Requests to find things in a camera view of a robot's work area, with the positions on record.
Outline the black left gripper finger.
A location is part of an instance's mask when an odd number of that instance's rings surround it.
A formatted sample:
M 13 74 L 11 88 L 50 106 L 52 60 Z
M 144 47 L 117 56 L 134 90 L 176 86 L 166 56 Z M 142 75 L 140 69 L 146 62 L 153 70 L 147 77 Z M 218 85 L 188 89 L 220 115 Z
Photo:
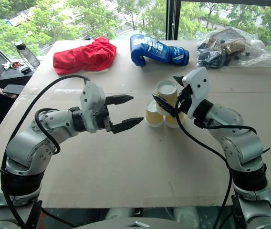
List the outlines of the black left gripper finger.
M 126 131 L 131 129 L 132 127 L 136 126 L 139 124 L 141 121 L 143 121 L 143 117 L 135 117 L 135 118 L 129 118 L 126 120 L 123 120 L 119 124 L 112 125 L 112 132 L 114 134 Z
M 112 95 L 105 98 L 105 105 L 119 105 L 132 100 L 134 97 L 126 94 Z

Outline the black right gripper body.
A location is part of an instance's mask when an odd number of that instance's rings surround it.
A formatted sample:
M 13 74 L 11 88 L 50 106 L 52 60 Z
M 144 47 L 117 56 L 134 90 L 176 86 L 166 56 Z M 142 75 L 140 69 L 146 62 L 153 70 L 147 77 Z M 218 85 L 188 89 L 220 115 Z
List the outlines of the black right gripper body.
M 191 86 L 186 86 L 180 93 L 177 98 L 177 101 L 180 103 L 180 106 L 177 108 L 178 113 L 187 114 L 192 103 L 191 95 L 193 94 Z

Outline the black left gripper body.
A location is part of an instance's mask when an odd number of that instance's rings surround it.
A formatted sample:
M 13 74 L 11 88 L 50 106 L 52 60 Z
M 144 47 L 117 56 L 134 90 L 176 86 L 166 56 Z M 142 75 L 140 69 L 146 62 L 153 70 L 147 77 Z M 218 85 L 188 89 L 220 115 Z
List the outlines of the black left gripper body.
M 110 97 L 105 98 L 105 104 L 98 112 L 98 127 L 99 129 L 105 129 L 107 132 L 112 131 L 113 123 L 110 120 L 109 111 L 107 106 L 110 104 L 112 99 Z

